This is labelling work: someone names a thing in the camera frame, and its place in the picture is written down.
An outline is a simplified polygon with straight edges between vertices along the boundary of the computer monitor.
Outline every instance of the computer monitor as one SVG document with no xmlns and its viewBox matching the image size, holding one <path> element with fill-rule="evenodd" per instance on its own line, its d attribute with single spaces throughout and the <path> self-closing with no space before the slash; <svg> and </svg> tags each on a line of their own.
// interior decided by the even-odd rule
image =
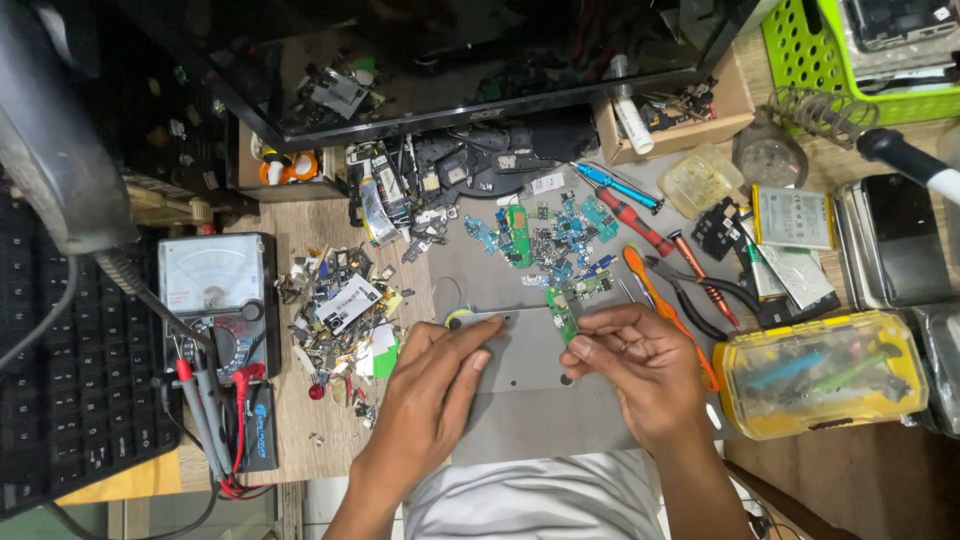
<svg viewBox="0 0 960 540">
<path fill-rule="evenodd" d="M 702 82 L 757 0 L 115 0 L 294 152 Z M 608 77 L 613 55 L 629 73 Z"/>
</svg>

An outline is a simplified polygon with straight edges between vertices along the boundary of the keyboard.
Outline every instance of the keyboard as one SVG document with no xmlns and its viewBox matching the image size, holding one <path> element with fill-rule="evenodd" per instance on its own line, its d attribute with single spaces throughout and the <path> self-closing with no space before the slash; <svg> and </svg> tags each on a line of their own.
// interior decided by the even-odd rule
<svg viewBox="0 0 960 540">
<path fill-rule="evenodd" d="M 156 239 L 144 234 L 128 256 L 150 278 Z M 159 318 L 92 258 L 83 258 L 82 270 L 71 306 L 0 373 L 0 519 L 180 442 L 151 386 L 162 370 Z M 30 205 L 0 193 L 0 351 L 46 316 L 66 284 L 66 258 Z M 170 402 L 179 420 L 181 401 Z"/>
</svg>

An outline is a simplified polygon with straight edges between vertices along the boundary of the hand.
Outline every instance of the hand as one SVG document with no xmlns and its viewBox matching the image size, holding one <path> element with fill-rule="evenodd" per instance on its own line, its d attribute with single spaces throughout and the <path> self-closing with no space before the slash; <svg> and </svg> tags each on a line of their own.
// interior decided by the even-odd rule
<svg viewBox="0 0 960 540">
<path fill-rule="evenodd" d="M 683 332 L 641 304 L 601 309 L 577 324 L 581 334 L 560 356 L 566 375 L 606 377 L 627 427 L 651 454 L 690 433 L 711 436 L 696 347 Z"/>
<path fill-rule="evenodd" d="M 500 332 L 489 319 L 458 331 L 417 323 L 387 382 L 367 447 L 350 468 L 355 482 L 400 503 L 453 452 L 467 424 L 480 373 L 491 354 L 478 350 Z"/>
</svg>

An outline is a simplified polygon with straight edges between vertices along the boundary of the pliers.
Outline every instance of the pliers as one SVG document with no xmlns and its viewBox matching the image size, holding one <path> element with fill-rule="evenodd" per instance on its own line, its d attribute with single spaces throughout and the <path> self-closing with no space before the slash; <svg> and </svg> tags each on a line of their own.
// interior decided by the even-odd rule
<svg viewBox="0 0 960 540">
<path fill-rule="evenodd" d="M 707 319 L 697 311 L 697 308 L 694 307 L 693 303 L 690 302 L 690 297 L 686 295 L 680 287 L 680 282 L 693 282 L 704 287 L 714 287 L 718 288 L 724 292 L 728 292 L 739 300 L 744 306 L 747 307 L 753 313 L 760 313 L 760 300 L 758 300 L 754 295 L 741 287 L 740 285 L 734 282 L 728 282 L 726 280 L 717 280 L 715 278 L 697 278 L 695 276 L 689 276 L 684 274 L 670 265 L 668 262 L 664 262 L 660 258 L 646 256 L 644 258 L 647 268 L 653 270 L 658 276 L 667 280 L 675 291 L 677 291 L 677 300 L 680 301 L 680 307 L 686 313 L 686 316 L 690 319 L 690 322 L 693 323 L 693 326 L 700 329 L 701 332 L 705 333 L 712 339 L 717 341 L 727 341 L 730 337 L 726 332 L 714 327 L 712 324 L 707 322 Z"/>
</svg>

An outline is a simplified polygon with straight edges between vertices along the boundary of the yellow plastic box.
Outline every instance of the yellow plastic box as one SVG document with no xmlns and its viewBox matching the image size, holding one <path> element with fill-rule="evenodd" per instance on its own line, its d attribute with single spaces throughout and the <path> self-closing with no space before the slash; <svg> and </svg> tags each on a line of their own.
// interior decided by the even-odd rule
<svg viewBox="0 0 960 540">
<path fill-rule="evenodd" d="M 913 335 L 891 313 L 740 335 L 717 344 L 713 368 L 724 414 L 755 440 L 898 420 L 926 408 Z"/>
</svg>

